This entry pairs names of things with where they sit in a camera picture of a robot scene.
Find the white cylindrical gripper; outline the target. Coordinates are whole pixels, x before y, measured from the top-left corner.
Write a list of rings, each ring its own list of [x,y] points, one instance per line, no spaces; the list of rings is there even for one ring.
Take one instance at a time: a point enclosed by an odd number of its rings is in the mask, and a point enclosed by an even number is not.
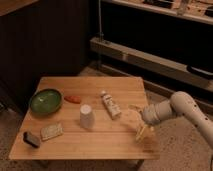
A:
[[[135,138],[137,142],[143,139],[143,134],[148,129],[148,125],[154,126],[160,124],[163,121],[173,119],[176,117],[176,113],[173,111],[169,100],[148,105],[143,109],[143,111],[142,108],[135,105],[129,105],[129,109],[132,109],[139,113],[141,112],[141,117],[143,121],[146,123],[143,126],[141,125],[140,128],[138,129]]]

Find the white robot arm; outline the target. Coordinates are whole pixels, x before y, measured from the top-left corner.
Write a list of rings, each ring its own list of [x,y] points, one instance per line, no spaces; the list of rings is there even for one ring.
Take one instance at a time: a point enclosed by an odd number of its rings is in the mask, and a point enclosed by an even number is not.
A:
[[[175,92],[168,100],[144,108],[136,105],[130,105],[129,108],[138,112],[145,123],[145,126],[140,128],[136,134],[136,140],[142,139],[141,133],[145,131],[146,127],[183,116],[195,126],[207,144],[213,149],[213,121],[201,111],[195,100],[186,92]]]

